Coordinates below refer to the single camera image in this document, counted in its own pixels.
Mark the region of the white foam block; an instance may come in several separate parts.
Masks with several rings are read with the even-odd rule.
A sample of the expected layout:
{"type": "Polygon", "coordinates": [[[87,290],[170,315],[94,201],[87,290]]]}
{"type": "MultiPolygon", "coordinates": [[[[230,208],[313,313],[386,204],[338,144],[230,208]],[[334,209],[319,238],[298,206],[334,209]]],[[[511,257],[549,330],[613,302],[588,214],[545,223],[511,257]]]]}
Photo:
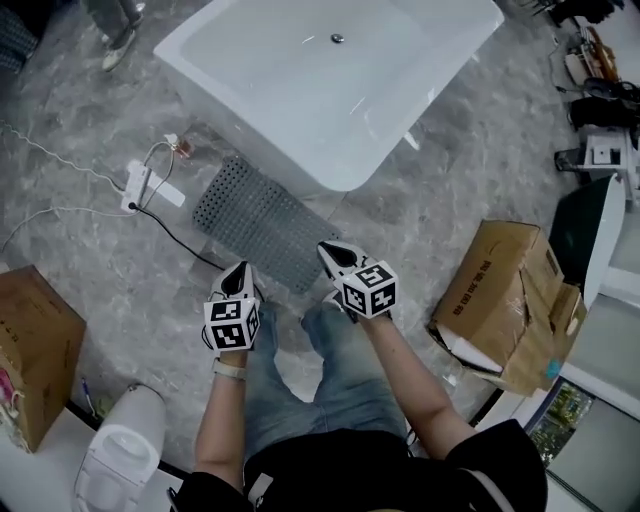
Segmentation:
{"type": "Polygon", "coordinates": [[[479,368],[482,371],[498,374],[503,371],[501,365],[497,364],[466,339],[459,337],[448,329],[441,330],[440,335],[446,348],[463,363],[479,368]]]}

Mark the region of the white toilet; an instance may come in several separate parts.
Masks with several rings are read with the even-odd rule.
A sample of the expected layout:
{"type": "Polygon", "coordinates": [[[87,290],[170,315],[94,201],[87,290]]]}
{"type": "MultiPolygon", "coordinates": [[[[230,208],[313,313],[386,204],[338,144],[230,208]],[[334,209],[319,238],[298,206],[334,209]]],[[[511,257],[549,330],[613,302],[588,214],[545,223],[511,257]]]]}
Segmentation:
{"type": "Polygon", "coordinates": [[[127,388],[92,438],[74,486],[74,512],[136,512],[162,455],[166,405],[142,384],[127,388]]]}

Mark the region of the upright brown cardboard box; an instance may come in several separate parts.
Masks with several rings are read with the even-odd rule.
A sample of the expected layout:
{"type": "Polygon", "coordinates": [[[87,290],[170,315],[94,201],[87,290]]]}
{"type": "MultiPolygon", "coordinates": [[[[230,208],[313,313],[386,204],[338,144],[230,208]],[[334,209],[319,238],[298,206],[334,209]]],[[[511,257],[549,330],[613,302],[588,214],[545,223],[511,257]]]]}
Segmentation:
{"type": "Polygon", "coordinates": [[[20,431],[9,440],[35,452],[70,399],[86,322],[33,266],[0,274],[0,367],[21,390],[20,431]]]}

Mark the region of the large torn cardboard box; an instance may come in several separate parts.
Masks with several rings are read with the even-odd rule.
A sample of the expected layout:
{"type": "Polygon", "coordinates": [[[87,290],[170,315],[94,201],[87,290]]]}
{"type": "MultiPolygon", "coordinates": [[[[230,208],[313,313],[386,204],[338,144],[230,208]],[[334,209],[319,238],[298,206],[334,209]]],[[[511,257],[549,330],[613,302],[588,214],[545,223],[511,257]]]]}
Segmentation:
{"type": "Polygon", "coordinates": [[[564,275],[536,225],[484,220],[427,331],[467,370],[523,396],[541,390],[552,355],[549,316],[564,275]],[[462,337],[503,367],[498,374],[463,363],[445,346],[440,331],[462,337]]]}

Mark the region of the white power strip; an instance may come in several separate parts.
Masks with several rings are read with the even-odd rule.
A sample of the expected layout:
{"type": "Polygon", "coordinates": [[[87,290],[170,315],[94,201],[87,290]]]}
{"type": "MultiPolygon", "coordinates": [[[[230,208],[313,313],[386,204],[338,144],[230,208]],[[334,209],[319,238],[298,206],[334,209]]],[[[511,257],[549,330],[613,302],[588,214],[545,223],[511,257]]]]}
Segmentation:
{"type": "Polygon", "coordinates": [[[151,169],[139,160],[127,164],[128,180],[123,192],[121,209],[126,213],[135,213],[136,206],[142,201],[146,191],[151,169]]]}

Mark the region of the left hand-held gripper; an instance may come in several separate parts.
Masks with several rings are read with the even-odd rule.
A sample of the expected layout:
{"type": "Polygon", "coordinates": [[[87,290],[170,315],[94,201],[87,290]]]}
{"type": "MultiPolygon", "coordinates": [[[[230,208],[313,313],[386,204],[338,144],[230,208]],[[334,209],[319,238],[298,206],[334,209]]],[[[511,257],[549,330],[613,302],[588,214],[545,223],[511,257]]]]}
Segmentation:
{"type": "Polygon", "coordinates": [[[214,295],[223,300],[204,304],[205,345],[216,354],[251,350],[260,327],[252,266],[241,261],[224,270],[212,285],[214,295]]]}

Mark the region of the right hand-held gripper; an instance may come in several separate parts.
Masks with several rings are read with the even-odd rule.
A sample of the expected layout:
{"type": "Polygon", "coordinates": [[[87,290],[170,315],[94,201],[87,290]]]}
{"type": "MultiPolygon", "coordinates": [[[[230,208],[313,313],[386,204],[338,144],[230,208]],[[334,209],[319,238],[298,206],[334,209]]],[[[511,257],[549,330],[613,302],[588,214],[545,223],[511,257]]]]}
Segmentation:
{"type": "Polygon", "coordinates": [[[396,304],[398,276],[386,261],[366,266],[369,255],[343,241],[321,241],[317,253],[328,278],[336,280],[343,306],[350,312],[372,319],[387,314],[396,304]],[[350,273],[351,268],[362,269],[350,273]]]}

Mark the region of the person's left forearm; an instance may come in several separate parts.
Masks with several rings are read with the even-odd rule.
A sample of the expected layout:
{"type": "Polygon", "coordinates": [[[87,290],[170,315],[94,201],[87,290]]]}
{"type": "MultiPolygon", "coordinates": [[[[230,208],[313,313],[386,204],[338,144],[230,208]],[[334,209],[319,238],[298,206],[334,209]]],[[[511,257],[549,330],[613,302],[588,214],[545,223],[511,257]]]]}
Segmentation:
{"type": "Polygon", "coordinates": [[[195,470],[243,489],[246,381],[216,373],[195,443],[195,470]]]}

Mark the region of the white raised platform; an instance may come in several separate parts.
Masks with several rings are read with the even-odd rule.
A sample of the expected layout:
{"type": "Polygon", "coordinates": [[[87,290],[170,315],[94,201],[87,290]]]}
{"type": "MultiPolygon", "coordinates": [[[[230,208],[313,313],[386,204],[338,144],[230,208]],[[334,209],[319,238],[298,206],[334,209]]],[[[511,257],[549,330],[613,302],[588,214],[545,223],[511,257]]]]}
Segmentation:
{"type": "MultiPolygon", "coordinates": [[[[77,474],[98,429],[88,424],[83,411],[67,407],[34,454],[0,436],[0,502],[10,512],[74,512],[77,474]]],[[[160,459],[136,512],[169,512],[167,492],[180,489],[184,477],[160,459]]]]}

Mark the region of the small black bin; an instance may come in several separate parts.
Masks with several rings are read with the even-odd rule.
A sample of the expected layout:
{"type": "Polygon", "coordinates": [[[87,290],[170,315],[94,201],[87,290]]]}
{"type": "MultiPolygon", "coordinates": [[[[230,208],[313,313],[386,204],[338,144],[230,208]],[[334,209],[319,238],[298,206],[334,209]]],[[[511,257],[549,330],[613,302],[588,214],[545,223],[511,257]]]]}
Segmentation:
{"type": "Polygon", "coordinates": [[[558,172],[579,172],[584,164],[585,151],[581,148],[561,150],[554,153],[554,165],[558,172]]]}

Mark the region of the person's black shirt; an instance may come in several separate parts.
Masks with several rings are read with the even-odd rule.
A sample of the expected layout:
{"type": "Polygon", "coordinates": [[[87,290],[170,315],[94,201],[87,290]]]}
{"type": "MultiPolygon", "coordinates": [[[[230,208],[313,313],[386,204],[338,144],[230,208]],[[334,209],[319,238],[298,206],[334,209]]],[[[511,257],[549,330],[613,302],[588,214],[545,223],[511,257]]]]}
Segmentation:
{"type": "Polygon", "coordinates": [[[193,472],[168,489],[171,512],[545,512],[537,449],[515,420],[414,457],[383,431],[340,429],[275,443],[244,466],[244,489],[193,472]]]}

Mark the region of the person's right forearm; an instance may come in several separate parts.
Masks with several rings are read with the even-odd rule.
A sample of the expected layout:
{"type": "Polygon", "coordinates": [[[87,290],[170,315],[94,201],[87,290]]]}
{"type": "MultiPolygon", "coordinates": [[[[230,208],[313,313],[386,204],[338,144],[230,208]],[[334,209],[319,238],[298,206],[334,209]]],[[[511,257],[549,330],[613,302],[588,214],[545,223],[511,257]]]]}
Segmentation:
{"type": "Polygon", "coordinates": [[[443,460],[476,430],[454,409],[449,395],[391,319],[361,317],[394,397],[429,457],[443,460]]]}

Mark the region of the white vanity cabinet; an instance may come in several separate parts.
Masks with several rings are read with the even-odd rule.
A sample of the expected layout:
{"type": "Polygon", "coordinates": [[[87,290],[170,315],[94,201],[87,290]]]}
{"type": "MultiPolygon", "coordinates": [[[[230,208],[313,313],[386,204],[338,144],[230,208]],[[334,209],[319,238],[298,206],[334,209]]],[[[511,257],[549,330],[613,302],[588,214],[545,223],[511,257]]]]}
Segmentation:
{"type": "Polygon", "coordinates": [[[591,129],[586,132],[582,168],[593,172],[631,172],[640,168],[640,152],[633,147],[628,130],[591,129]]]}

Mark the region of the cardboard box with teal sticker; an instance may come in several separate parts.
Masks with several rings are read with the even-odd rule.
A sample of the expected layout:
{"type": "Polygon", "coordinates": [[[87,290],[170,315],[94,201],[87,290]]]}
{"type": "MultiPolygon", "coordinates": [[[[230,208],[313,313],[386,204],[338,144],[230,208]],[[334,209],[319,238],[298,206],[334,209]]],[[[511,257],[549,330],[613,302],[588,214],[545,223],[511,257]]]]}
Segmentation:
{"type": "Polygon", "coordinates": [[[549,320],[553,332],[552,355],[543,368],[539,388],[549,391],[569,356],[587,316],[580,289],[563,283],[551,310],[549,320]]]}

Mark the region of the window with greenery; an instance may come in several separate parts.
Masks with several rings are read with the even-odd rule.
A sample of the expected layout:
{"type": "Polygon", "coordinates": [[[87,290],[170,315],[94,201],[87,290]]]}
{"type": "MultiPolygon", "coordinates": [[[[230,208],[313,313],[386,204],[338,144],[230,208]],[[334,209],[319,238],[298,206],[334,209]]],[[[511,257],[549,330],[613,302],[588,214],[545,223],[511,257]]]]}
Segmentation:
{"type": "Polygon", "coordinates": [[[545,467],[569,442],[590,411],[595,396],[559,378],[524,427],[545,467]]]}

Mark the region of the beige wristband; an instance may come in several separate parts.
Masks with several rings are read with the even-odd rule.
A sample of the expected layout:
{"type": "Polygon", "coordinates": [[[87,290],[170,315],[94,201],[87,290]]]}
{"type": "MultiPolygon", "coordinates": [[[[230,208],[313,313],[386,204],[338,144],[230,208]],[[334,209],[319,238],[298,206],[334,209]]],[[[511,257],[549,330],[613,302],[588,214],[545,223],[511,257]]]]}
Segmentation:
{"type": "Polygon", "coordinates": [[[244,367],[238,367],[229,365],[219,358],[216,358],[213,363],[213,371],[216,375],[221,375],[230,379],[245,381],[246,369],[244,367]]]}

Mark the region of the white bathtub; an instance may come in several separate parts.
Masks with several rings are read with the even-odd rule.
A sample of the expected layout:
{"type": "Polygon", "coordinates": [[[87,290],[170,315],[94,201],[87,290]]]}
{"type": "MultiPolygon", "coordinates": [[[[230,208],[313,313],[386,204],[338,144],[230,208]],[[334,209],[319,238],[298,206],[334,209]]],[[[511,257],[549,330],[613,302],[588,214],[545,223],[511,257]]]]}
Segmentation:
{"type": "Polygon", "coordinates": [[[191,113],[307,197],[361,187],[503,20],[494,0],[212,0],[154,54],[191,113]]]}

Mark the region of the person's blue jeans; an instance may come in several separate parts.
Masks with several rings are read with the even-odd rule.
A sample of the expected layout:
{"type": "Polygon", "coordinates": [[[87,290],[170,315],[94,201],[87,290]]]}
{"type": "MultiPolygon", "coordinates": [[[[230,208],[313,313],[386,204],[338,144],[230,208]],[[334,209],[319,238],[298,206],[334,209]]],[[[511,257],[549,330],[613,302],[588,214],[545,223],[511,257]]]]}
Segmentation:
{"type": "Polygon", "coordinates": [[[337,306],[309,309],[303,330],[322,357],[322,378],[310,403],[285,385],[275,364],[276,309],[265,305],[249,353],[245,402],[245,457],[306,435],[349,429],[384,431],[403,439],[406,422],[364,330],[337,306]]]}

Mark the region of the grey perforated bath mat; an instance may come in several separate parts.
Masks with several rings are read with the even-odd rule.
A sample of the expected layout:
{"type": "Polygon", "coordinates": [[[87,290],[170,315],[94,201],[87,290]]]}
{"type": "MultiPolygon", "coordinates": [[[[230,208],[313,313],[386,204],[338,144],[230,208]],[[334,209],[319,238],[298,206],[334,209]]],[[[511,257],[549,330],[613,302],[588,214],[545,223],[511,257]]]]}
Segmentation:
{"type": "Polygon", "coordinates": [[[238,156],[223,160],[192,219],[197,229],[298,295],[322,272],[317,244],[341,237],[334,225],[238,156]]]}

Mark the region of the white toiletries bundle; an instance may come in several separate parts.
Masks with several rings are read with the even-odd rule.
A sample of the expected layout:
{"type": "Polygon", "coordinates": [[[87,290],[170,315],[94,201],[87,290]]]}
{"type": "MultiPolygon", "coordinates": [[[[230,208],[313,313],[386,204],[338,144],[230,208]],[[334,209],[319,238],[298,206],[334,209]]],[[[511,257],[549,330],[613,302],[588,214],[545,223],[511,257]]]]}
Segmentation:
{"type": "Polygon", "coordinates": [[[14,390],[9,393],[0,388],[0,426],[9,431],[20,431],[20,411],[18,402],[25,395],[21,390],[14,390]]]}

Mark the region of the blue pen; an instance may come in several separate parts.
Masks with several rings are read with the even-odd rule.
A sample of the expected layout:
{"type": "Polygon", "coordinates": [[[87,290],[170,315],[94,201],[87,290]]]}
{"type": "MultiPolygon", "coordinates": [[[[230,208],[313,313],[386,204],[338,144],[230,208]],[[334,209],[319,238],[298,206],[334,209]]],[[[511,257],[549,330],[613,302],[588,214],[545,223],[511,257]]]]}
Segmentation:
{"type": "Polygon", "coordinates": [[[93,400],[91,398],[89,386],[88,386],[88,383],[87,383],[86,378],[84,376],[81,377],[81,387],[82,387],[82,391],[83,391],[83,394],[84,394],[84,397],[85,397],[85,401],[87,403],[87,406],[89,408],[89,411],[90,411],[92,417],[93,418],[98,418],[98,414],[96,412],[96,409],[95,409],[94,404],[93,404],[93,400]]]}

